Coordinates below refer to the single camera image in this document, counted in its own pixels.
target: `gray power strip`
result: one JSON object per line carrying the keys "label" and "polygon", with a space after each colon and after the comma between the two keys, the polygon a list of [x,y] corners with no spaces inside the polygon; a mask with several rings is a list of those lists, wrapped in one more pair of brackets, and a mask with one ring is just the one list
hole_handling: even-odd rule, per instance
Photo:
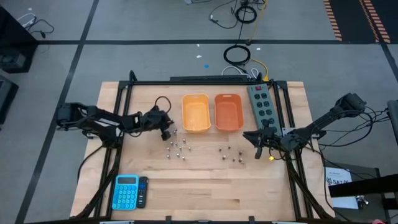
{"label": "gray power strip", "polygon": [[257,128],[262,128],[263,125],[261,121],[263,119],[268,119],[269,126],[275,127],[275,133],[282,136],[277,113],[270,99],[267,84],[248,86],[248,94]]}

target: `blue calculator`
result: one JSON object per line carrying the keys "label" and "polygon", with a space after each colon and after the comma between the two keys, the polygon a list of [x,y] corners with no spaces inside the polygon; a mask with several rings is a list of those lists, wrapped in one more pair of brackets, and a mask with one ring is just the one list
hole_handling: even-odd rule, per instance
{"label": "blue calculator", "polygon": [[134,210],[137,202],[137,175],[118,175],[113,192],[113,210]]}

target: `paper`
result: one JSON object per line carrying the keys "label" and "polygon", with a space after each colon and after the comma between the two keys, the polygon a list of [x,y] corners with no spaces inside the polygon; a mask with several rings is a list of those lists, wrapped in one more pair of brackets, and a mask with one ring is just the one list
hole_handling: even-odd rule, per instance
{"label": "paper", "polygon": [[[329,186],[336,184],[350,183],[351,174],[344,169],[326,167],[326,181]],[[352,208],[358,209],[358,203],[356,202],[355,196],[350,197],[337,197],[332,198],[333,206],[335,208]]]}

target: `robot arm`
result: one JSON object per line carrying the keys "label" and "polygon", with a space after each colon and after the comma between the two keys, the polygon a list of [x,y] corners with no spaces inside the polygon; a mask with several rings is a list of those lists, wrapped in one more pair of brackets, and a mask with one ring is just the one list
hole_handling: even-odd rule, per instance
{"label": "robot arm", "polygon": [[142,115],[141,112],[127,116],[119,116],[96,106],[86,106],[81,103],[64,103],[57,108],[57,125],[68,131],[78,128],[90,138],[98,136],[104,147],[117,147],[121,133],[141,133],[159,129],[162,139],[170,138],[167,129],[173,123],[165,111],[155,105],[150,111]]}

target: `orange basket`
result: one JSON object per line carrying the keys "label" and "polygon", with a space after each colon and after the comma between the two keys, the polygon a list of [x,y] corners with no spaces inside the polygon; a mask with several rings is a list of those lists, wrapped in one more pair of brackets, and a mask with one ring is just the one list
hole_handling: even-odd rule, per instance
{"label": "orange basket", "polygon": [[191,133],[210,128],[209,97],[206,94],[189,94],[182,98],[182,125]]}
{"label": "orange basket", "polygon": [[219,94],[215,98],[216,127],[221,131],[237,131],[243,127],[243,107],[237,94]]}

